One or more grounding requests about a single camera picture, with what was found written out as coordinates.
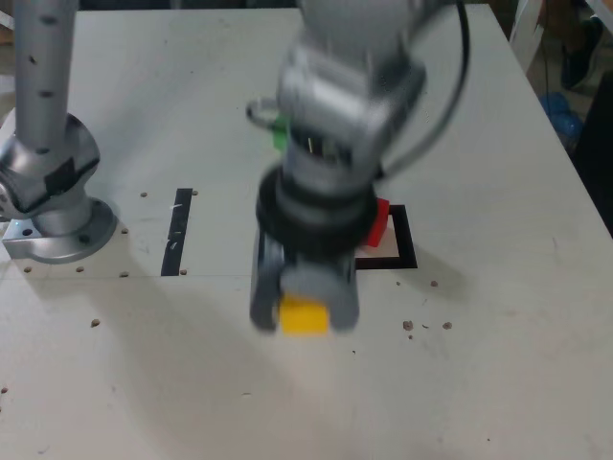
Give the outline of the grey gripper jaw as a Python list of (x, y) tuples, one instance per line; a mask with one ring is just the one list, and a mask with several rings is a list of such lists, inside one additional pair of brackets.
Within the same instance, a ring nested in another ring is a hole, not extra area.
[(338, 272), (331, 266), (299, 264), (280, 280), (280, 326), (284, 334), (314, 335), (351, 331), (359, 319), (352, 264)]
[(282, 297), (280, 279), (285, 265), (284, 247), (259, 228), (254, 245), (249, 315), (260, 332), (273, 333), (277, 329)]

